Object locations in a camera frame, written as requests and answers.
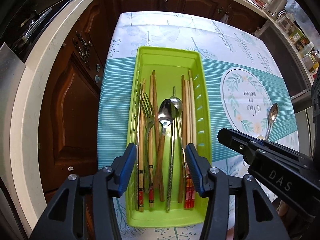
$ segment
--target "wooden chopstick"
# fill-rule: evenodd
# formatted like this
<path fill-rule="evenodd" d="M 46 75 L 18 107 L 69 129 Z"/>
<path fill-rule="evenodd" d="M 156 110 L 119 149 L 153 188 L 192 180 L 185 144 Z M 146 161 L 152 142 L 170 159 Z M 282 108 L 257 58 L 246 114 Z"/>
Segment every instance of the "wooden chopstick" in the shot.
<path fill-rule="evenodd" d="M 193 143 L 195 148 L 197 148 L 196 143 L 196 108 L 195 108 L 195 96 L 193 91 L 193 80 L 192 80 L 192 73 L 189 70 L 189 103 L 190 103 L 190 123 L 191 123 L 191 140 L 190 143 Z M 195 205 L 195 187 L 193 185 L 193 181 L 190 179 L 190 188 L 189 188 L 189 208 L 193 208 Z"/>
<path fill-rule="evenodd" d="M 152 71 L 152 93 L 153 93 L 153 109 L 155 111 L 155 141 L 156 141 L 156 152 L 159 150 L 159 139 L 160 139 L 160 130 L 159 130 L 159 120 L 158 120 L 158 101 L 157 101 L 157 88 L 156 88 L 156 72 Z M 159 193 L 160 200 L 164 201 L 164 185 L 163 178 L 161 176 L 159 181 Z"/>
<path fill-rule="evenodd" d="M 190 98 L 191 98 L 191 122 L 192 122 L 192 141 L 195 148 L 197 148 L 197 132 L 196 132 L 196 106 L 195 106 L 195 94 L 193 91 L 193 80 L 192 73 L 189 70 L 189 81 L 190 81 Z"/>
<path fill-rule="evenodd" d="M 150 75 L 150 92 L 149 92 L 149 99 L 151 105 L 153 105 L 153 75 Z M 151 188 L 149 192 L 149 207 L 153 207 L 153 132 L 150 129 L 149 132 L 149 139 L 148 139 L 148 153 L 149 153 L 149 169 L 150 169 L 150 178 L 151 178 Z"/>
<path fill-rule="evenodd" d="M 186 136 L 186 145 L 191 141 L 191 123 L 190 123 L 190 96 L 189 96 L 189 81 L 185 80 L 185 93 L 186 93 L 186 103 L 185 103 L 185 111 L 186 111 L 186 125 L 187 125 L 187 136 Z M 186 179 L 186 192 L 185 192 L 185 200 L 184 200 L 184 208 L 190 207 L 190 178 Z"/>
<path fill-rule="evenodd" d="M 146 80 L 142 81 L 142 93 L 145 91 Z M 139 149 L 138 149 L 138 173 L 139 173 L 139 211 L 143 212 L 143 133 L 144 133 L 144 115 L 142 109 L 140 110 L 140 125 L 139 125 Z"/>
<path fill-rule="evenodd" d="M 184 75 L 181 76 L 181 92 L 182 92 L 182 104 L 183 107 L 185 106 L 186 103 L 186 91 L 185 91 L 185 82 L 184 82 Z M 187 126 L 186 126 L 186 114 L 187 111 L 183 110 L 182 111 L 182 138 L 181 138 L 181 147 L 186 148 L 186 132 L 187 132 Z M 185 179 L 183 177 L 183 172 L 182 172 L 182 165 L 181 165 L 181 172 L 180 172 L 180 181 L 179 181 L 179 194 L 178 194 L 178 203 L 183 202 L 183 193 L 184 193 L 184 188 L 185 188 Z"/>
<path fill-rule="evenodd" d="M 153 110 L 155 111 L 155 140 L 156 140 L 156 151 L 159 147 L 160 130 L 158 120 L 158 99 L 157 99 L 157 87 L 156 87 L 156 72 L 152 71 L 152 94 L 153 94 Z"/>

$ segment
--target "spoon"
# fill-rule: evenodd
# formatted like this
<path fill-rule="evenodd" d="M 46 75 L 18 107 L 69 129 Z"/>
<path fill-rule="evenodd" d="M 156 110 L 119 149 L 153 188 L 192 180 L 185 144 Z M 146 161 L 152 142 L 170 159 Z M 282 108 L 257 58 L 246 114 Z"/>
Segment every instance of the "spoon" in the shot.
<path fill-rule="evenodd" d="M 185 150 L 182 146 L 182 133 L 181 133 L 181 119 L 180 116 L 182 114 L 183 111 L 183 103 L 182 101 L 177 98 L 177 97 L 170 97 L 170 101 L 171 103 L 174 105 L 174 107 L 176 108 L 176 119 L 177 119 L 177 127 L 178 127 L 178 137 L 179 137 L 179 141 L 180 141 L 180 145 L 181 145 L 181 152 L 182 152 L 182 174 L 184 178 L 187 178 L 187 161 L 186 161 L 186 154 L 185 154 Z"/>
<path fill-rule="evenodd" d="M 270 132 L 273 123 L 276 121 L 277 115 L 279 112 L 279 106 L 277 103 L 274 103 L 268 113 L 268 128 L 267 128 L 267 133 L 266 133 L 266 141 L 269 140 Z"/>
<path fill-rule="evenodd" d="M 163 150 L 164 150 L 164 139 L 165 139 L 165 132 L 170 124 L 172 124 L 173 119 L 175 118 L 175 108 L 171 103 L 170 99 L 165 99 L 159 108 L 158 119 L 162 125 L 162 133 L 159 140 L 159 148 L 158 148 L 158 155 L 157 155 L 157 166 L 156 166 L 156 173 L 154 175 L 154 188 L 159 188 L 160 181 L 162 177 L 162 161 L 163 161 Z"/>

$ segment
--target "tablecloth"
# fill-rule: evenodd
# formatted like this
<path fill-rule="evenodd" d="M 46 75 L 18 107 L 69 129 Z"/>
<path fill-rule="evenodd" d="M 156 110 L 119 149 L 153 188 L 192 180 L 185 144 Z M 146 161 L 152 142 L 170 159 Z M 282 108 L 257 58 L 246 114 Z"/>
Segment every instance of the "tablecloth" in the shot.
<path fill-rule="evenodd" d="M 299 150 L 291 100 L 281 73 L 263 41 L 214 20 L 179 13 L 132 12 L 120 15 L 102 80 L 98 116 L 98 165 L 110 165 L 126 148 L 135 56 L 140 46 L 198 51 L 203 60 L 212 130 L 212 165 L 242 177 L 242 155 L 220 145 L 217 133 L 233 128 L 265 135 L 272 103 L 279 115 L 270 140 Z M 271 201 L 275 195 L 261 185 Z M 202 224 L 183 228 L 132 228 L 126 223 L 125 197 L 115 199 L 123 239 L 198 239 Z M 229 226 L 234 225 L 230 197 Z"/>

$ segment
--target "kitchen counter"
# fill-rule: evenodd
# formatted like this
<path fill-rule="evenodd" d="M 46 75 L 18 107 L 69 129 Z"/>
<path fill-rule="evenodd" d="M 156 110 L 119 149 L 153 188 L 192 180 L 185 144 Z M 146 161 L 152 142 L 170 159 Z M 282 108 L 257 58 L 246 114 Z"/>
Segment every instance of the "kitchen counter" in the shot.
<path fill-rule="evenodd" d="M 11 166 L 17 195 L 31 228 L 34 228 L 46 207 L 38 165 L 38 149 L 41 147 L 38 145 L 38 124 L 44 90 L 53 62 L 66 36 L 92 1 L 73 0 L 50 23 L 25 63 L 26 69 L 16 94 L 10 129 Z M 253 3 L 247 0 L 234 1 L 268 19 L 281 31 L 275 22 Z M 301 61 L 295 47 L 286 36 L 284 39 L 292 53 Z"/>

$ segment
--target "cutlery tray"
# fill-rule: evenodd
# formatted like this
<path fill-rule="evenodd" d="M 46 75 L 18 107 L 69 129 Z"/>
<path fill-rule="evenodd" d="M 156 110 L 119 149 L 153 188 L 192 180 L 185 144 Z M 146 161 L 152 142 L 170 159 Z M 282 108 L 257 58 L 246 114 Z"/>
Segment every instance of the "cutlery tray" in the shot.
<path fill-rule="evenodd" d="M 211 162 L 212 153 L 209 102 L 201 56 L 196 51 L 147 46 L 138 48 L 132 83 L 127 144 L 130 142 L 135 143 L 138 105 L 137 94 L 139 93 L 140 82 L 142 82 L 143 78 L 146 79 L 145 92 L 149 95 L 150 75 L 153 70 L 155 70 L 156 73 L 158 107 L 164 99 L 172 96 L 173 86 L 176 86 L 176 96 L 181 98 L 181 75 L 184 75 L 185 79 L 189 79 L 188 71 L 191 70 L 196 109 L 197 150 L 200 156 L 206 157 L 209 162 Z M 171 126 L 169 126 L 166 131 L 164 144 L 163 182 L 165 201 L 160 202 L 159 190 L 154 189 L 154 207 L 149 207 L 148 194 L 144 193 L 144 211 L 140 212 L 135 210 L 135 172 L 133 172 L 129 181 L 128 189 L 125 193 L 127 223 L 132 227 L 182 227 L 204 221 L 208 204 L 207 198 L 200 198 L 198 193 L 196 193 L 195 206 L 191 209 L 184 209 L 184 203 L 178 203 L 181 154 L 179 150 L 180 144 L 177 138 L 177 132 L 175 134 L 170 211 L 166 211 L 166 194 L 169 177 Z M 153 142 L 153 166 L 155 171 L 155 139 L 153 139 Z"/>

